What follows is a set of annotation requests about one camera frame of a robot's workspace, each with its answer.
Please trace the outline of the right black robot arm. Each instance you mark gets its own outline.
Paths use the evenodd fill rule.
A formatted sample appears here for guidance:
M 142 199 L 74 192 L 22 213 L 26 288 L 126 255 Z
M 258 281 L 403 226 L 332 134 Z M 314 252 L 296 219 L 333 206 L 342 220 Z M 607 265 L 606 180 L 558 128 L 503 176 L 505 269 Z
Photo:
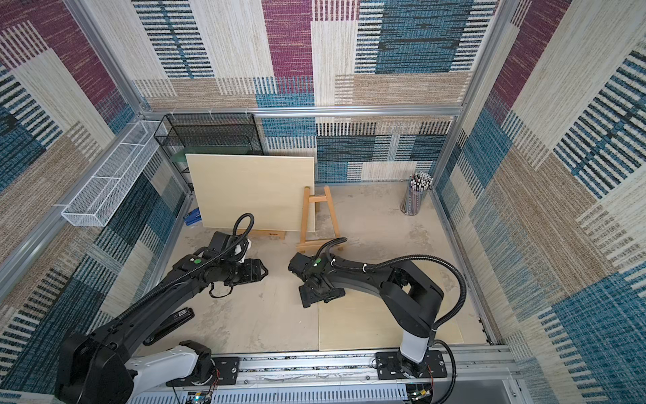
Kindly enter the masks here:
M 403 329 L 402 360 L 417 365 L 426 357 L 428 343 L 437 333 L 435 322 L 444 292 L 412 261 L 370 269 L 368 264 L 335 254 L 296 254 L 289 261 L 288 271 L 303 281 L 299 294 L 305 308 L 339 299 L 346 289 L 377 296 Z

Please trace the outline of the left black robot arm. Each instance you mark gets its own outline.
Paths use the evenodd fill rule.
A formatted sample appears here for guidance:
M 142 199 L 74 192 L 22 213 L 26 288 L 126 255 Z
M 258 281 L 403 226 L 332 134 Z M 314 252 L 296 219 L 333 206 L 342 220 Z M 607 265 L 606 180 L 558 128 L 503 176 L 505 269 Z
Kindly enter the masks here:
M 55 397 L 64 403 L 126 403 L 170 381 L 209 385 L 215 364 L 205 345 L 186 340 L 139 359 L 134 353 L 184 303 L 218 282 L 229 288 L 261 281 L 268 271 L 246 259 L 247 234 L 216 232 L 212 243 L 183 257 L 152 291 L 91 333 L 62 343 Z

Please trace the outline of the plywood board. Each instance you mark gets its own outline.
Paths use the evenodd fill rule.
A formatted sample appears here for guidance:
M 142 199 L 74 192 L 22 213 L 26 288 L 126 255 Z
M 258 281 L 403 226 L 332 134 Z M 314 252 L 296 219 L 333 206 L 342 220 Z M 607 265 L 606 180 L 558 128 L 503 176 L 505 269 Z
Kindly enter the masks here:
M 299 232 L 304 190 L 314 190 L 312 157 L 188 154 L 202 222 L 229 228 L 244 213 L 255 230 Z
M 346 296 L 316 305 L 321 350 L 395 348 L 402 329 L 383 301 L 347 290 Z

